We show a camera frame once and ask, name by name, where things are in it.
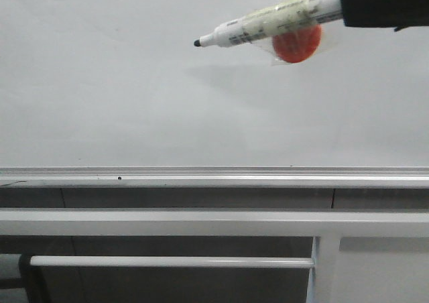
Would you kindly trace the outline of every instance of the whiteboard marker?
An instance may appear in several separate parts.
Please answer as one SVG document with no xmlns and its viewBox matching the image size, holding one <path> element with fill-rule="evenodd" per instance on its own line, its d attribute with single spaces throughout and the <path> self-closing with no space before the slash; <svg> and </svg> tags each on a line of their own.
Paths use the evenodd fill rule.
<svg viewBox="0 0 429 303">
<path fill-rule="evenodd" d="M 218 26 L 197 47 L 231 47 L 342 19 L 341 0 L 287 0 Z"/>
<path fill-rule="evenodd" d="M 289 0 L 223 23 L 195 46 L 231 47 L 343 19 L 347 27 L 429 26 L 429 0 Z"/>
</svg>

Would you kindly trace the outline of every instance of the white metal bar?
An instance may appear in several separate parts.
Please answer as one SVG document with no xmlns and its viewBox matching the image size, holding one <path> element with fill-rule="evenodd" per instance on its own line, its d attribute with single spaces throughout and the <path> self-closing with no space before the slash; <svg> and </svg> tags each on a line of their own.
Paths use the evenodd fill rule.
<svg viewBox="0 0 429 303">
<path fill-rule="evenodd" d="M 316 265 L 315 257 L 316 257 L 316 242 L 318 237 L 313 237 L 312 244 L 312 258 L 314 265 Z M 314 303 L 314 268 L 310 270 L 308 274 L 308 284 L 307 284 L 307 299 L 306 303 Z"/>
<path fill-rule="evenodd" d="M 429 168 L 0 168 L 0 186 L 429 188 Z"/>
<path fill-rule="evenodd" d="M 32 266 L 64 267 L 223 267 L 310 269 L 311 258 L 265 257 L 101 257 L 33 256 Z"/>
<path fill-rule="evenodd" d="M 316 268 L 312 271 L 313 303 L 331 302 L 340 242 L 341 238 L 338 235 L 327 235 L 316 239 L 313 253 Z"/>
<path fill-rule="evenodd" d="M 429 213 L 0 209 L 0 235 L 429 237 Z"/>
</svg>

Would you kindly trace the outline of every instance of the whiteboard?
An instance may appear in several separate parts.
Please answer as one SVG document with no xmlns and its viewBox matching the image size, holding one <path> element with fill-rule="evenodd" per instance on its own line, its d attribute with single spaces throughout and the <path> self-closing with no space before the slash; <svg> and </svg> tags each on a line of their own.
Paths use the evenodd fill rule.
<svg viewBox="0 0 429 303">
<path fill-rule="evenodd" d="M 0 0 L 0 166 L 428 166 L 429 29 L 193 47 L 277 1 Z"/>
</svg>

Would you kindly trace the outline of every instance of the aluminum rail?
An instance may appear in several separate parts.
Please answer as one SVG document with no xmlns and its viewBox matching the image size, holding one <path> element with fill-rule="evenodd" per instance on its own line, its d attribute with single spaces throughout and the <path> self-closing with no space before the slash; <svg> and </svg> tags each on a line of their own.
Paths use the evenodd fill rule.
<svg viewBox="0 0 429 303">
<path fill-rule="evenodd" d="M 0 168 L 0 186 L 429 188 L 429 168 Z"/>
</svg>

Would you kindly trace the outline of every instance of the white metal post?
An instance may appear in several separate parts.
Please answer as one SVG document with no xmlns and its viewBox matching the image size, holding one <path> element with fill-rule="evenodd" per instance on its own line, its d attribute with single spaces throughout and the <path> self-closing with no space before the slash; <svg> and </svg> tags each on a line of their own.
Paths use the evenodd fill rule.
<svg viewBox="0 0 429 303">
<path fill-rule="evenodd" d="M 327 235 L 315 238 L 314 269 L 312 271 L 312 303 L 330 303 L 335 276 L 335 264 L 341 238 Z"/>
</svg>

